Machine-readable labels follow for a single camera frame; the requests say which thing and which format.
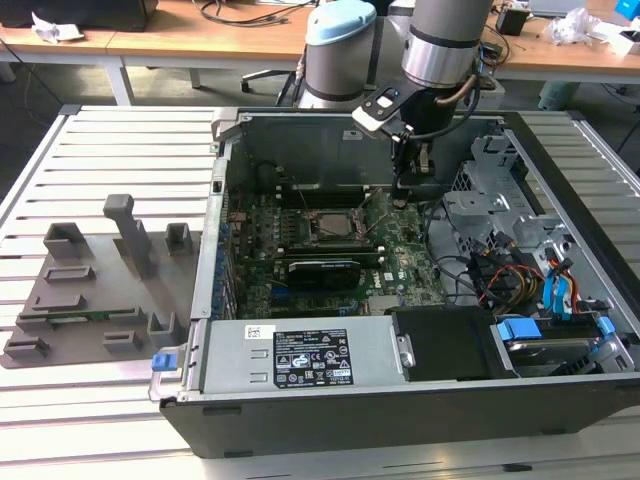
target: warning label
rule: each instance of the warning label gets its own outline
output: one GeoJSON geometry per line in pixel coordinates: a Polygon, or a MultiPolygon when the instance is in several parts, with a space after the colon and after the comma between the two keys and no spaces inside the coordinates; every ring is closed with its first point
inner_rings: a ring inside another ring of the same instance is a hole
{"type": "Polygon", "coordinates": [[[278,388],[353,385],[346,330],[274,332],[278,388]]]}

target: blue latch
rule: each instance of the blue latch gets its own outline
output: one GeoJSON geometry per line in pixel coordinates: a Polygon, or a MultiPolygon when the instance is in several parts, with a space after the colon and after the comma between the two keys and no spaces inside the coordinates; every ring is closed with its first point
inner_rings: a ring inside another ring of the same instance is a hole
{"type": "Polygon", "coordinates": [[[498,331],[503,341],[542,338],[542,333],[533,318],[506,318],[498,324],[498,331]]]}
{"type": "Polygon", "coordinates": [[[605,337],[610,333],[615,333],[616,331],[616,327],[613,325],[613,322],[611,322],[609,317],[600,317],[598,319],[598,326],[605,337]]]}
{"type": "Polygon", "coordinates": [[[151,370],[154,372],[173,372],[178,369],[178,356],[175,353],[156,353],[151,358],[151,370]]]}

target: blue object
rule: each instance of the blue object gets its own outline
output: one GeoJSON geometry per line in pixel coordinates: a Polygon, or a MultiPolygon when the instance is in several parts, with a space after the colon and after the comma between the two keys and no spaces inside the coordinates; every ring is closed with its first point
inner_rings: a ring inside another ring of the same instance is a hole
{"type": "Polygon", "coordinates": [[[610,333],[615,333],[616,331],[616,327],[613,325],[609,317],[600,317],[598,319],[598,327],[600,327],[600,330],[605,337],[610,333]]]}
{"type": "Polygon", "coordinates": [[[315,8],[309,15],[307,45],[321,46],[352,37],[376,18],[376,9],[361,0],[339,0],[315,8]]]}
{"type": "Polygon", "coordinates": [[[569,282],[564,277],[558,278],[558,289],[556,290],[556,298],[553,300],[553,313],[560,315],[563,320],[569,320],[569,315],[564,309],[564,296],[569,288],[569,282]]]}
{"type": "Polygon", "coordinates": [[[616,12],[628,20],[633,20],[640,15],[640,0],[619,0],[616,12]]]}
{"type": "Polygon", "coordinates": [[[542,333],[533,318],[506,318],[498,324],[498,332],[503,341],[542,338],[542,333]]]}
{"type": "Polygon", "coordinates": [[[156,353],[151,359],[154,372],[173,372],[178,369],[178,356],[175,353],[156,353]]]}
{"type": "Polygon", "coordinates": [[[551,308],[551,300],[553,299],[553,283],[553,270],[549,270],[547,278],[544,281],[544,290],[542,291],[542,303],[546,309],[551,308]]]}

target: cable on desk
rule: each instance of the cable on desk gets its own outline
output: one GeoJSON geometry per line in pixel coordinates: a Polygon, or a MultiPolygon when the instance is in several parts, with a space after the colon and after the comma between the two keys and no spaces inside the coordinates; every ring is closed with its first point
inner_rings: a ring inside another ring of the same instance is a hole
{"type": "Polygon", "coordinates": [[[509,40],[507,40],[507,37],[505,37],[503,34],[501,34],[498,30],[496,30],[492,26],[485,24],[484,28],[488,29],[489,31],[491,31],[492,33],[494,33],[495,35],[500,37],[500,39],[504,42],[504,45],[505,45],[505,48],[506,48],[506,53],[504,55],[504,58],[502,58],[500,60],[497,60],[495,62],[486,62],[484,60],[483,56],[480,55],[480,61],[482,62],[482,64],[486,65],[487,67],[492,67],[495,70],[500,65],[504,65],[507,62],[507,60],[509,59],[509,56],[511,55],[511,45],[509,44],[509,40]]]}
{"type": "Polygon", "coordinates": [[[622,152],[622,149],[624,148],[624,146],[627,144],[627,142],[629,141],[629,139],[631,138],[631,136],[634,134],[634,132],[636,130],[638,130],[638,128],[640,127],[640,120],[638,120],[633,127],[631,127],[631,130],[629,130],[629,133],[627,133],[627,136],[624,137],[624,140],[622,140],[622,143],[620,143],[620,146],[616,149],[616,153],[620,153],[622,152]]]}
{"type": "Polygon", "coordinates": [[[276,10],[275,12],[260,15],[259,17],[248,18],[246,20],[229,20],[220,16],[220,12],[222,11],[222,2],[220,0],[211,0],[202,6],[198,5],[197,0],[191,0],[191,3],[193,3],[193,5],[200,11],[200,14],[207,20],[220,23],[222,25],[239,28],[260,28],[271,27],[274,25],[283,25],[285,23],[289,23],[289,19],[287,18],[287,16],[291,13],[303,7],[306,7],[307,5],[317,5],[318,2],[319,0],[310,0],[299,5],[290,5],[286,8],[276,10]],[[207,12],[207,9],[212,5],[215,5],[217,7],[215,14],[207,12]]]}
{"type": "Polygon", "coordinates": [[[51,88],[49,87],[49,85],[47,85],[44,80],[42,80],[40,78],[40,76],[34,71],[33,68],[31,68],[29,65],[27,65],[25,62],[22,61],[22,59],[16,55],[16,53],[11,49],[11,47],[9,47],[9,45],[6,44],[6,42],[0,37],[0,43],[2,43],[2,45],[4,46],[4,48],[7,49],[7,51],[13,56],[15,57],[16,60],[18,60],[18,62],[20,62],[20,64],[26,68],[27,70],[29,70],[29,74],[33,75],[36,80],[38,80],[38,82],[40,82],[40,85],[43,86],[43,88],[49,92],[49,94],[55,99],[56,102],[58,102],[58,104],[62,107],[64,105],[64,103],[62,102],[62,100],[60,100],[60,97],[58,97],[53,90],[51,90],[51,88]]]}

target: black device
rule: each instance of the black device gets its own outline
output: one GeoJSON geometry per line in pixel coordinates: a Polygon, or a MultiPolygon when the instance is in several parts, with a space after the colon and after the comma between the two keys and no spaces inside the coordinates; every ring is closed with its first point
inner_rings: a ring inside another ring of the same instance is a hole
{"type": "Polygon", "coordinates": [[[503,8],[496,20],[496,30],[502,35],[520,36],[530,13],[529,10],[519,8],[503,8]]]}
{"type": "Polygon", "coordinates": [[[56,24],[141,32],[158,0],[0,0],[0,22],[5,27],[33,24],[31,13],[56,24]]]}

